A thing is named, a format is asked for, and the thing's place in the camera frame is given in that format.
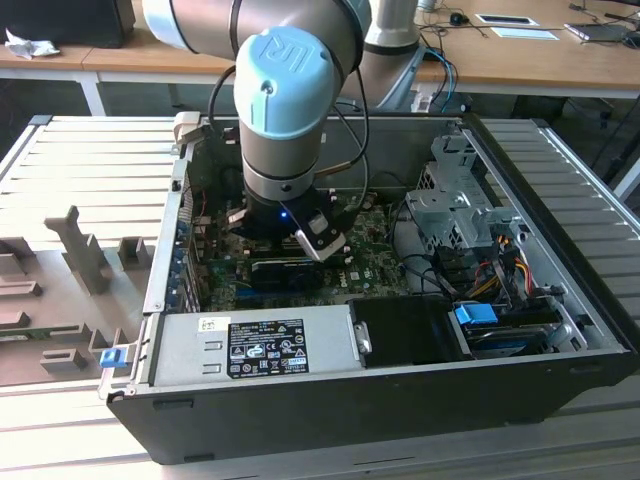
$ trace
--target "motherboard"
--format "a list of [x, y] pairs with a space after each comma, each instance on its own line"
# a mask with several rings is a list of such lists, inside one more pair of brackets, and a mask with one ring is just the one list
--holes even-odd
[[408, 295], [402, 262], [388, 241], [390, 208], [370, 194], [343, 250], [322, 264], [310, 260], [293, 237], [280, 245], [248, 240], [225, 229], [224, 209], [211, 212], [210, 254], [201, 262], [208, 310], [337, 305], [367, 296]]

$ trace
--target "warning label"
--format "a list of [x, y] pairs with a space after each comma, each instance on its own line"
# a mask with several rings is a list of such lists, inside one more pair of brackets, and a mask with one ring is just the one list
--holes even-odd
[[302, 319], [230, 324], [228, 357], [231, 378], [307, 373]]

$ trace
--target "blue drive bracket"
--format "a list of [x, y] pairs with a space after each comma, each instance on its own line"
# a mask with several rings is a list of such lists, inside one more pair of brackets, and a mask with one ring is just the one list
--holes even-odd
[[456, 308], [455, 312], [460, 325], [498, 323], [498, 317], [488, 303], [465, 303]]

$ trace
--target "blue tab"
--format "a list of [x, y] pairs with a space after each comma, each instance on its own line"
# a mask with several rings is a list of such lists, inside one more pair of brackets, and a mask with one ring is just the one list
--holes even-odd
[[127, 347], [107, 348], [100, 356], [102, 368], [124, 368], [127, 366]]
[[460, 325], [498, 323], [498, 317], [488, 303], [465, 303], [456, 308], [456, 317]]

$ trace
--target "light blue joint cap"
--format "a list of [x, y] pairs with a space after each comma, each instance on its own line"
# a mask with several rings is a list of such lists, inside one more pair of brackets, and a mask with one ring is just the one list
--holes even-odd
[[238, 116], [260, 136], [300, 137], [327, 117], [334, 74], [329, 50], [304, 30], [274, 27], [253, 35], [236, 59]]

